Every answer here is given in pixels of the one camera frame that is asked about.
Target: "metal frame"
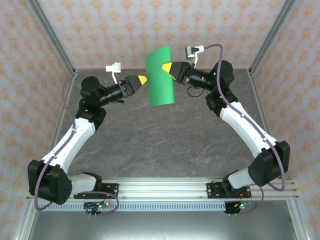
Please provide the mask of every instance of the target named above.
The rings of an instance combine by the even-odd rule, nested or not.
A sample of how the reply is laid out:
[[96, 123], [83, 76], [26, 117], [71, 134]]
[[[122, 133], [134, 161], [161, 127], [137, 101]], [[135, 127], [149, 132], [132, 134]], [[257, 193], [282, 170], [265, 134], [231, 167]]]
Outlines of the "metal frame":
[[268, 35], [266, 36], [266, 38], [263, 42], [258, 54], [256, 55], [251, 68], [249, 69], [252, 76], [258, 70], [262, 60], [267, 55], [267, 52], [268, 52], [270, 46], [272, 45], [272, 43], [276, 39], [278, 32], [280, 31], [280, 29], [284, 25], [287, 17], [291, 13], [291, 10], [292, 10], [293, 6], [295, 5], [296, 1], [297, 0], [286, 0], [286, 2], [284, 3], [278, 17], [276, 18], [273, 26], [271, 27]]
[[[210, 177], [175, 177], [175, 178], [103, 178], [103, 183], [119, 183], [118, 198], [123, 205], [121, 211], [137, 211], [139, 206], [147, 206], [143, 211], [153, 211], [152, 206], [194, 206], [193, 211], [216, 211], [214, 207], [208, 205], [218, 204], [223, 208], [224, 201], [236, 201], [239, 198], [226, 199], [208, 199], [206, 191], [206, 183], [221, 181], [218, 178]], [[281, 180], [272, 181], [274, 185], [279, 187]], [[298, 240], [312, 240], [312, 236], [306, 222], [302, 202], [297, 191], [295, 181], [286, 181], [286, 190], [283, 192], [276, 191], [265, 185], [263, 188], [265, 201], [286, 201], [289, 213], [292, 219], [295, 234]], [[259, 202], [261, 200], [261, 191], [257, 186], [251, 187], [252, 200]], [[74, 199], [70, 197], [65, 206], [56, 205], [47, 211], [54, 212], [74, 212], [83, 211], [80, 207], [84, 202], [83, 199]], [[176, 211], [176, 209], [165, 208], [163, 211]], [[32, 224], [36, 216], [34, 210], [33, 197], [29, 195], [26, 207], [22, 213], [18, 228], [14, 235], [15, 240], [28, 239], [31, 233]]]
[[27, 0], [27, 2], [29, 3], [36, 17], [38, 18], [40, 24], [43, 27], [43, 30], [45, 31], [48, 38], [50, 39], [53, 47], [55, 48], [56, 52], [61, 58], [65, 68], [68, 70], [69, 73], [72, 73], [74, 71], [74, 67], [72, 66], [70, 59], [68, 58], [62, 44], [60, 43], [57, 35], [55, 34], [38, 0]]
[[249, 80], [250, 80], [250, 83], [251, 83], [251, 87], [252, 87], [252, 90], [253, 90], [253, 94], [254, 94], [254, 98], [255, 98], [255, 101], [256, 101], [256, 105], [258, 107], [259, 114], [260, 114], [260, 117], [261, 117], [261, 120], [262, 120], [263, 129], [268, 134], [270, 134], [269, 128], [268, 128], [268, 124], [267, 124], [267, 120], [266, 120], [266, 117], [265, 117], [265, 114], [264, 114], [264, 110], [262, 108], [262, 105], [261, 105], [261, 102], [260, 102], [260, 98], [259, 98], [259, 95], [258, 95], [258, 91], [257, 91], [257, 87], [256, 87], [256, 84], [255, 84], [255, 81], [254, 81], [254, 77], [250, 73], [249, 69], [247, 69], [246, 72], [248, 73], [248, 77], [249, 77]]
[[29, 238], [37, 212], [34, 207], [35, 201], [33, 199], [27, 199], [13, 237], [14, 240], [26, 240]]

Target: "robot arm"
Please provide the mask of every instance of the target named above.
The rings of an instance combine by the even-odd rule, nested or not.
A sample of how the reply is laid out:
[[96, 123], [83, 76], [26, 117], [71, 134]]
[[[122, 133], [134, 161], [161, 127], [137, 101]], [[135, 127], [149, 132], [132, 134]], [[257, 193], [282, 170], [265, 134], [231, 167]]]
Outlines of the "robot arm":
[[[197, 53], [203, 52], [203, 46], [187, 47], [186, 56], [195, 57]], [[230, 195], [244, 186], [257, 184], [264, 186], [281, 175], [281, 170], [276, 156], [267, 140], [276, 149], [280, 156], [284, 172], [288, 171], [290, 146], [287, 142], [278, 142], [275, 138], [267, 134], [244, 110], [238, 98], [231, 92], [229, 85], [234, 80], [233, 67], [231, 63], [222, 60], [220, 68], [220, 88], [230, 105], [222, 99], [217, 86], [218, 63], [210, 72], [196, 69], [195, 64], [188, 62], [169, 62], [162, 66], [162, 69], [169, 73], [178, 84], [189, 84], [196, 88], [210, 91], [205, 97], [206, 103], [223, 121], [228, 123], [242, 138], [249, 147], [254, 161], [249, 167], [231, 173], [223, 178], [222, 187], [227, 195]], [[257, 130], [244, 118], [250, 119], [255, 127], [263, 134], [264, 138]]]
[[85, 78], [81, 83], [82, 99], [75, 115], [75, 126], [70, 127], [42, 161], [32, 160], [28, 165], [30, 194], [35, 195], [39, 175], [46, 165], [48, 166], [38, 190], [38, 196], [42, 199], [61, 205], [70, 195], [99, 191], [102, 184], [99, 176], [85, 173], [67, 177], [68, 169], [84, 143], [102, 124], [106, 116], [103, 106], [109, 103], [123, 103], [122, 98], [133, 95], [146, 81], [145, 76], [127, 76], [117, 84], [104, 87], [96, 77]]

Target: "green fabric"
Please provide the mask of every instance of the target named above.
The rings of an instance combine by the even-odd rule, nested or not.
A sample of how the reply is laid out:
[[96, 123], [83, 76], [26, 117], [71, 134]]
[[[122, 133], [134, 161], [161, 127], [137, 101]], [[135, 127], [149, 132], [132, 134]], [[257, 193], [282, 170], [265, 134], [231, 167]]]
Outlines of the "green fabric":
[[174, 79], [162, 69], [171, 62], [171, 47], [165, 46], [145, 58], [149, 105], [151, 107], [175, 103]]

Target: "metal bracket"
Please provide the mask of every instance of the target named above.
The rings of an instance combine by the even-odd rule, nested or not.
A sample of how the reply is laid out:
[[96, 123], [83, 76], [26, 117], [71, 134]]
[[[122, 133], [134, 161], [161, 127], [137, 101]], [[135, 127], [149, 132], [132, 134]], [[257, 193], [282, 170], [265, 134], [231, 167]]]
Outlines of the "metal bracket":
[[273, 26], [271, 27], [268, 35], [266, 36], [259, 52], [257, 53], [252, 66], [250, 67], [249, 71], [253, 76], [257, 71], [262, 63], [264, 57], [267, 55], [272, 43], [275, 41], [278, 32], [280, 31], [281, 27], [286, 22], [287, 17], [291, 13], [292, 8], [294, 7], [297, 0], [286, 0], [278, 17], [276, 18]]
[[[118, 197], [119, 184], [118, 183], [102, 183], [102, 190], [99, 192], [107, 192]], [[73, 196], [74, 199], [105, 199], [105, 194], [76, 194]]]
[[250, 187], [242, 187], [237, 191], [227, 194], [222, 187], [222, 182], [209, 182], [206, 184], [206, 194], [208, 199], [250, 199], [251, 190]]

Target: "orange patterned wall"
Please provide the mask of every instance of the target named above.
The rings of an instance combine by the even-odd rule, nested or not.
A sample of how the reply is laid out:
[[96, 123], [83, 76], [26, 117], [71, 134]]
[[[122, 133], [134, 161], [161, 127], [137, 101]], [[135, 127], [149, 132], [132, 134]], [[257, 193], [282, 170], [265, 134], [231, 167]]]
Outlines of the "orange patterned wall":
[[297, 1], [254, 80], [270, 132], [291, 146], [288, 176], [298, 180], [308, 222], [319, 237], [319, 0]]
[[[285, 0], [39, 0], [73, 67], [145, 68], [145, 57], [170, 45], [173, 61], [185, 46], [221, 43], [235, 68], [254, 61]], [[218, 49], [199, 58], [212, 68]]]
[[26, 0], [0, 1], [0, 239], [11, 240], [27, 166], [50, 148], [68, 75]]

